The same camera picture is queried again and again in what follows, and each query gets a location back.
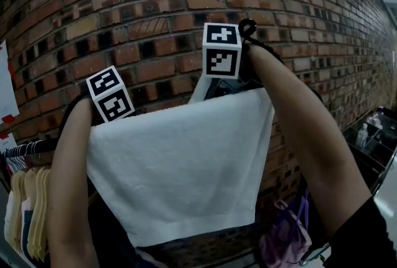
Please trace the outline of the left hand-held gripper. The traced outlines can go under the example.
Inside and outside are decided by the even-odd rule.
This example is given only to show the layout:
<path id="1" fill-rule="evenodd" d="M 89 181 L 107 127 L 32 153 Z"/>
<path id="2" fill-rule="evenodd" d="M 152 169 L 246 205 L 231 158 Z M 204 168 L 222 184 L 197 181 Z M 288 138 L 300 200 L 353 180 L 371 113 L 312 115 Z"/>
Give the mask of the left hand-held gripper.
<path id="1" fill-rule="evenodd" d="M 104 122 L 112 122 L 134 113 L 127 88 L 116 70 L 109 66 L 86 79 L 91 99 Z"/>

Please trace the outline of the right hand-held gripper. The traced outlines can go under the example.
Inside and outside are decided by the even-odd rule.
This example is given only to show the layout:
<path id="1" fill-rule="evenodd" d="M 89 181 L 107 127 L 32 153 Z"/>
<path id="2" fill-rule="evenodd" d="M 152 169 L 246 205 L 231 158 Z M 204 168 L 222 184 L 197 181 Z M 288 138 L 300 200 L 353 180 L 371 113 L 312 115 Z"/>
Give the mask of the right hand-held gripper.
<path id="1" fill-rule="evenodd" d="M 237 24 L 206 22 L 203 28 L 202 76 L 205 100 L 262 87 L 243 50 Z"/>

